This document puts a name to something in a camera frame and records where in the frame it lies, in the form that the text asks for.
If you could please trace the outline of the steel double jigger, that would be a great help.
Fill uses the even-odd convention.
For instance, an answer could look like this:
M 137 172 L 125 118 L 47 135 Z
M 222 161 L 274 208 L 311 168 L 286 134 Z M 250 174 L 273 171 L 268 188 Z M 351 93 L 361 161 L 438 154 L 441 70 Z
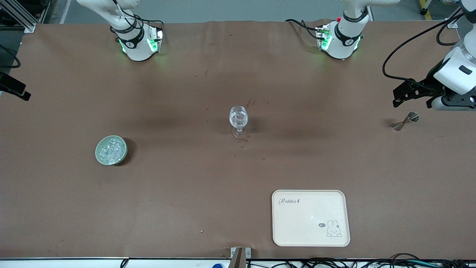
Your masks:
M 392 128 L 395 131 L 401 131 L 406 124 L 414 123 L 419 121 L 419 114 L 416 112 L 409 112 L 405 119 L 401 122 L 392 124 Z

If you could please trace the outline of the clear ice cubes pile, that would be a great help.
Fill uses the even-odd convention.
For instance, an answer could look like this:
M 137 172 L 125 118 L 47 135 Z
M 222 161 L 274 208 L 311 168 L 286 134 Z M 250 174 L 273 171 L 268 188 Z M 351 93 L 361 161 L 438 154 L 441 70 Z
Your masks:
M 99 159 L 106 165 L 113 165 L 118 163 L 124 156 L 126 151 L 126 144 L 118 138 L 110 138 L 98 153 Z

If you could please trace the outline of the clear wine glass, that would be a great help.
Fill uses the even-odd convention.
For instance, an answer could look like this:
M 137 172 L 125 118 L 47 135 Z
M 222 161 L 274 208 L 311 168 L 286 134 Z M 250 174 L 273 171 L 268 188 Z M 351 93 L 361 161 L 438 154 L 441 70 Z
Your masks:
M 232 134 L 236 138 L 244 138 L 247 134 L 245 127 L 248 124 L 248 112 L 243 106 L 235 106 L 231 108 L 228 117 L 232 127 Z

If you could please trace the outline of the green bowl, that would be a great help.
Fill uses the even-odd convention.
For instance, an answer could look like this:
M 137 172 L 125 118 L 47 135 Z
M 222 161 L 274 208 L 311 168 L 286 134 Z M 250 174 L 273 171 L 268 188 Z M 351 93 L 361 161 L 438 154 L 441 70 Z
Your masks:
M 98 153 L 100 151 L 100 148 L 102 148 L 102 146 L 104 146 L 106 144 L 107 141 L 109 141 L 110 138 L 118 138 L 118 139 L 121 139 L 122 141 L 125 142 L 126 144 L 126 141 L 120 137 L 120 136 L 117 136 L 117 135 L 110 135 L 110 136 L 107 136 L 107 137 L 104 137 L 96 146 L 96 149 L 95 149 L 95 157 L 96 157 L 96 160 L 100 163 L 100 164 L 103 164 L 104 166 L 114 166 L 114 165 L 117 165 L 119 163 L 121 163 L 125 158 L 126 158 L 126 154 L 128 153 L 128 146 L 126 144 L 126 151 L 125 151 L 125 154 L 124 156 L 122 157 L 122 159 L 119 160 L 118 163 L 115 163 L 113 165 L 106 165 L 105 163 L 102 163 L 99 159 L 99 156 L 98 156 Z

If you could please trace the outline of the cream rabbit print tray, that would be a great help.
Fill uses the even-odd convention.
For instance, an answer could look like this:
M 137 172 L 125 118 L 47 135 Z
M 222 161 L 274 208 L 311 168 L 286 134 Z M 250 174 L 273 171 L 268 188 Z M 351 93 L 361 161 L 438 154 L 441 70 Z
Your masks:
M 339 190 L 276 190 L 271 197 L 273 241 L 282 247 L 345 247 L 350 226 Z

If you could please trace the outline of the aluminium frame profile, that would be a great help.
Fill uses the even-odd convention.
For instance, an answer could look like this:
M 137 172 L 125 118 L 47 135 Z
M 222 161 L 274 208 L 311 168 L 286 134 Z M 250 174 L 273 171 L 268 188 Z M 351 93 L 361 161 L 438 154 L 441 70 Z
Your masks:
M 51 0 L 0 0 L 0 31 L 33 33 L 50 6 Z
M 445 18 L 445 22 L 447 23 L 446 27 L 448 29 L 457 29 L 457 22 L 463 15 L 464 14 L 462 13 L 462 9 L 458 7 L 454 12 L 449 15 L 449 17 Z

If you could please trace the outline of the aluminium profile bracket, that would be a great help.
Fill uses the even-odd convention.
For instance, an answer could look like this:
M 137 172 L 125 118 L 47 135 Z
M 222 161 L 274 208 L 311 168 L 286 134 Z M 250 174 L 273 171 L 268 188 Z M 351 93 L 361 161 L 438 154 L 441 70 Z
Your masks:
M 228 268 L 249 268 L 251 247 L 231 247 L 231 261 Z

